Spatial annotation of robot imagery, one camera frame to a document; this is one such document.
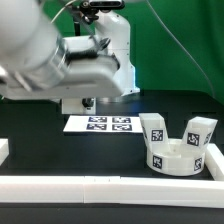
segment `cable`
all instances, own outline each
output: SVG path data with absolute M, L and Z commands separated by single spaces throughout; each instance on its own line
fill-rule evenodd
M 153 8 L 153 6 L 151 5 L 150 0 L 146 0 L 146 3 L 148 5 L 149 9 L 152 11 L 153 15 L 156 17 L 156 19 L 159 21 L 159 23 L 165 29 L 165 31 L 172 37 L 172 39 L 177 43 L 177 45 L 185 52 L 185 54 L 191 59 L 191 61 L 193 62 L 193 64 L 203 74 L 203 76 L 206 79 L 207 84 L 209 85 L 210 90 L 212 92 L 212 97 L 215 99 L 216 96 L 215 96 L 214 87 L 213 87 L 213 85 L 212 85 L 212 83 L 211 83 L 208 75 L 205 73 L 205 71 L 202 69 L 202 67 L 198 64 L 198 62 L 194 59 L 194 57 L 189 53 L 189 51 L 180 43 L 180 41 L 174 36 L 174 34 L 164 24 L 164 22 L 162 21 L 162 19 L 159 17 L 159 15 L 157 14 L 157 12 L 155 11 L 155 9 Z
M 55 17 L 51 20 L 51 23 L 54 23 L 55 20 L 61 15 L 61 13 L 72 3 L 76 2 L 77 0 L 72 0 L 65 4 L 65 6 L 55 15 Z
M 59 15 L 66 9 L 80 23 L 80 25 L 82 25 L 85 28 L 85 30 L 91 36 L 95 44 L 96 51 L 98 52 L 100 50 L 100 44 L 98 43 L 96 37 L 94 36 L 93 31 L 90 29 L 90 27 L 86 23 L 82 21 L 82 19 L 80 19 L 75 13 L 73 13 L 72 9 L 68 7 L 70 4 L 72 4 L 73 2 L 76 2 L 77 0 L 69 1 L 66 4 L 63 0 L 58 0 L 58 1 L 63 4 L 63 8 L 55 15 L 55 17 L 51 20 L 51 23 L 53 23 L 59 17 Z

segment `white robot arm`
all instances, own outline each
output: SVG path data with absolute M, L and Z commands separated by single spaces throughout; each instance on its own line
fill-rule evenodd
M 114 12 L 98 16 L 96 39 L 109 37 L 111 43 L 91 58 L 83 52 L 93 49 L 94 41 L 89 36 L 61 38 L 35 0 L 1 0 L 0 65 L 7 75 L 0 94 L 11 99 L 68 99 L 138 92 L 129 61 L 129 23 Z M 70 56 L 76 60 L 68 61 Z

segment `green screen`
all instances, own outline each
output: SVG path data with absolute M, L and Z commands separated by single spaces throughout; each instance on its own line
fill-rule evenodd
M 214 86 L 216 99 L 224 104 L 224 1 L 151 0 L 163 22 L 195 58 Z M 57 1 L 45 4 L 53 18 Z M 126 4 L 118 12 L 131 24 L 131 62 L 136 67 L 136 85 L 145 90 L 211 89 L 199 69 L 162 28 L 146 2 Z M 73 36 L 67 12 L 56 21 L 63 36 Z

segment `black table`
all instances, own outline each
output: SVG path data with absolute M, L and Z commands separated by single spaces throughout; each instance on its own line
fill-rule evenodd
M 138 116 L 160 113 L 170 138 L 182 138 L 189 119 L 218 119 L 211 142 L 224 150 L 224 106 L 200 92 L 142 91 L 138 99 L 97 104 L 97 115 Z M 0 138 L 10 156 L 0 175 L 105 175 L 174 178 L 146 165 L 142 134 L 64 134 L 68 120 L 49 101 L 0 104 Z M 211 180 L 207 168 L 186 179 Z M 2 223 L 223 223 L 222 209 L 119 204 L 0 204 Z

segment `paper sheet with markers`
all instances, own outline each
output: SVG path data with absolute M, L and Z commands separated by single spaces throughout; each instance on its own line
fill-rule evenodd
M 142 133 L 139 117 L 70 116 L 64 132 Z

